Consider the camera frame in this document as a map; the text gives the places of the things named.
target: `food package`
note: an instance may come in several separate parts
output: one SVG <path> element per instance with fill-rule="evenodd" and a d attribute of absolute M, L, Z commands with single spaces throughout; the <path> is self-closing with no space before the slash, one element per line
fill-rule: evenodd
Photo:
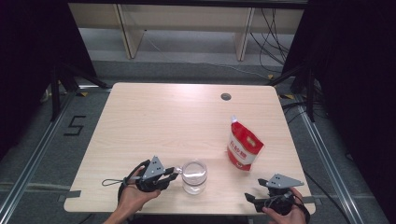
<path fill-rule="evenodd" d="M 230 141 L 227 146 L 230 161 L 238 168 L 249 171 L 264 143 L 254 133 L 232 117 Z"/>

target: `wooden desk leg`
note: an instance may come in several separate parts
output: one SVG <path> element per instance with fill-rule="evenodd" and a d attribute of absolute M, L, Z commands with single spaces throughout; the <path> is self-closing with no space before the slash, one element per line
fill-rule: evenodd
<path fill-rule="evenodd" d="M 142 41 L 144 30 L 137 30 L 134 20 L 128 12 L 127 5 L 114 5 L 119 20 L 120 29 L 122 31 L 122 39 L 127 53 L 127 58 L 132 59 L 136 56 L 140 42 Z"/>
<path fill-rule="evenodd" d="M 247 18 L 245 20 L 245 32 L 235 33 L 233 36 L 233 41 L 235 43 L 236 49 L 236 59 L 240 62 L 244 61 L 245 51 L 248 43 L 248 34 L 250 33 L 251 22 L 253 21 L 254 8 L 247 8 Z"/>

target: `gray carpet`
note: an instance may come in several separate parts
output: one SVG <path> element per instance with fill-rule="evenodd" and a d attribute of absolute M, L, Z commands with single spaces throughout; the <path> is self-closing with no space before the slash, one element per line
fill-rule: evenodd
<path fill-rule="evenodd" d="M 215 83 L 238 85 L 264 85 L 267 80 L 254 74 L 238 72 L 232 68 L 218 67 L 210 64 L 190 63 L 120 63 L 93 62 L 101 80 L 108 84 L 118 81 L 130 82 L 172 82 L 172 83 Z M 260 66 L 239 66 L 238 69 L 270 74 Z M 89 82 L 79 79 L 81 84 Z M 276 86 L 279 94 L 290 93 L 291 79 Z M 78 167 L 90 142 L 92 133 L 106 103 L 108 92 L 89 92 L 86 97 L 76 96 L 67 108 L 49 149 L 38 166 L 29 188 L 21 198 L 19 205 L 9 223 L 79 223 L 88 214 L 67 213 L 63 209 L 62 196 L 73 182 Z M 281 99 L 282 105 L 295 102 Z M 349 160 L 343 143 L 332 126 L 331 118 L 327 118 L 325 107 L 315 105 L 316 125 L 331 152 L 336 166 L 344 178 L 348 189 L 362 213 L 365 223 L 388 223 L 376 203 L 370 190 L 362 179 L 359 170 Z M 44 103 L 36 111 L 36 116 L 26 127 L 21 142 L 12 148 L 0 163 L 0 196 L 3 200 L 13 183 L 18 178 L 24 164 L 40 140 L 41 135 L 50 123 L 50 101 Z M 297 107 L 286 114 L 290 121 L 290 132 L 297 148 L 304 169 L 339 202 L 326 170 L 318 156 L 315 145 L 305 128 Z M 85 116 L 75 119 L 75 124 L 83 125 L 80 135 L 65 136 L 65 133 L 76 133 L 77 130 L 68 125 L 74 116 Z M 318 199 L 316 213 L 311 223 L 346 223 L 334 204 L 308 178 L 312 194 Z M 84 223 L 101 223 L 108 214 L 95 214 Z M 266 223 L 267 217 L 253 217 L 254 223 Z"/>

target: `transparent container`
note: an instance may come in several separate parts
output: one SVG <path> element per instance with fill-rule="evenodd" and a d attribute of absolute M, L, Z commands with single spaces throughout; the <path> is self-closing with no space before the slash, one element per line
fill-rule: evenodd
<path fill-rule="evenodd" d="M 183 179 L 183 189 L 189 194 L 199 194 L 206 187 L 207 168 L 198 160 L 189 161 L 183 165 L 180 171 Z"/>

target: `wooden table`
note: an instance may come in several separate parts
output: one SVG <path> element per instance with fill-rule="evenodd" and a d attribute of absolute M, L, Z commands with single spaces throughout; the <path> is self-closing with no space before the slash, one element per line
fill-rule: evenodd
<path fill-rule="evenodd" d="M 222 100 L 223 93 L 231 100 Z M 250 172 L 236 169 L 226 152 L 232 115 L 265 144 Z M 159 198 L 145 204 L 144 214 L 257 215 L 244 193 L 268 197 L 257 179 L 274 174 L 304 181 L 297 190 L 311 195 L 273 87 L 118 83 L 71 188 L 81 190 L 80 197 L 66 199 L 65 210 L 114 211 L 119 185 L 103 187 L 102 181 L 122 179 L 154 155 L 165 168 L 202 160 L 208 179 L 204 192 L 189 195 L 179 176 Z M 306 207 L 315 212 L 313 203 Z"/>

